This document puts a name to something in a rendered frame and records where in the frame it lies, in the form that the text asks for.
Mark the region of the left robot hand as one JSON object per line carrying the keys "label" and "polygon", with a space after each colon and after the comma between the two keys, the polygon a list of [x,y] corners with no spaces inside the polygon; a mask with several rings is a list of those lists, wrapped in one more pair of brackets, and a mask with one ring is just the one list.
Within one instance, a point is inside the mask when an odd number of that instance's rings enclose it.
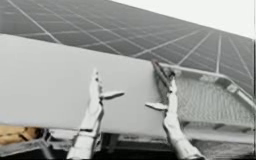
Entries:
{"label": "left robot hand", "polygon": [[96,125],[101,122],[100,116],[104,110],[103,101],[121,97],[124,94],[124,91],[104,92],[99,71],[94,69],[89,84],[89,103],[85,110],[80,129],[82,131],[92,132],[96,128]]}

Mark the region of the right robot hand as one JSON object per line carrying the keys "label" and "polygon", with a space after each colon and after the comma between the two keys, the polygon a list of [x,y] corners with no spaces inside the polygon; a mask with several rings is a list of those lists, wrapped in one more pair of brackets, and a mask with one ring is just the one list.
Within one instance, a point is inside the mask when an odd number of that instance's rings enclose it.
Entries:
{"label": "right robot hand", "polygon": [[163,126],[166,129],[166,133],[171,138],[180,138],[184,136],[184,133],[181,129],[180,121],[178,118],[178,97],[175,77],[170,76],[167,82],[167,92],[164,94],[164,99],[157,103],[146,102],[145,105],[156,110],[164,111],[165,117],[163,120]]}

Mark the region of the grey mesh tray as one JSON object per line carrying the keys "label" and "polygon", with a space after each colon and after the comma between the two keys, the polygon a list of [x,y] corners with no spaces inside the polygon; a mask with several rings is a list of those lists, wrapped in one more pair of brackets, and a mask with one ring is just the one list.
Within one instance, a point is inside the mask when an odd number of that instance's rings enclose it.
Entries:
{"label": "grey mesh tray", "polygon": [[179,113],[183,120],[252,128],[255,104],[238,85],[224,76],[171,68],[154,63],[154,74],[161,102],[168,104],[167,94],[176,80]]}

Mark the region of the grey cart with brown box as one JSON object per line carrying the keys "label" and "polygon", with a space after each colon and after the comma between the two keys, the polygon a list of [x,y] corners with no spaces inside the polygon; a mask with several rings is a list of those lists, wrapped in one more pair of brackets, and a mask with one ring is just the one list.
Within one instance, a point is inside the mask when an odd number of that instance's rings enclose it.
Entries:
{"label": "grey cart with brown box", "polygon": [[[0,35],[0,125],[79,129],[89,100],[94,69],[105,90],[125,94],[104,106],[104,133],[162,138],[163,115],[145,105],[160,93],[154,63],[187,68],[56,43]],[[181,118],[187,137],[202,142],[231,145],[233,152],[254,143],[253,128],[199,123]]]}

